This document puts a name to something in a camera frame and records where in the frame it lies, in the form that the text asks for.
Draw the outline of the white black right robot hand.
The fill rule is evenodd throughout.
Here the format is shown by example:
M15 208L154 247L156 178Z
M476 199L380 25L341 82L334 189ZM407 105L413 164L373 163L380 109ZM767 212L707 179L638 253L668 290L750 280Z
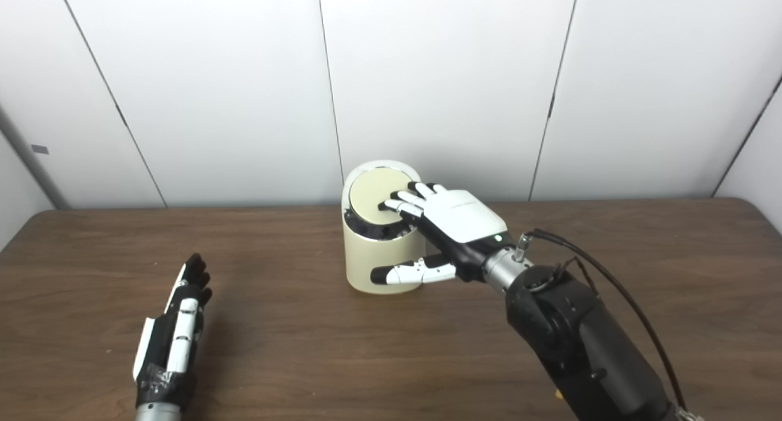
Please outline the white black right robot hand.
M397 213L439 253L376 267L370 273L375 285L433 284L455 278L485 282L486 260L514 244L505 221L463 189L414 181L406 190L391 193L379 210Z

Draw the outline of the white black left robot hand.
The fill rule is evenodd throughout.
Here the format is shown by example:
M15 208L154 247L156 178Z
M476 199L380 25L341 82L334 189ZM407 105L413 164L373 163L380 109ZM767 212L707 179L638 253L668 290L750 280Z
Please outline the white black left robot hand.
M206 262L192 254L178 273L164 311L146 318L135 354L135 419L180 420L192 404L194 360L212 298Z

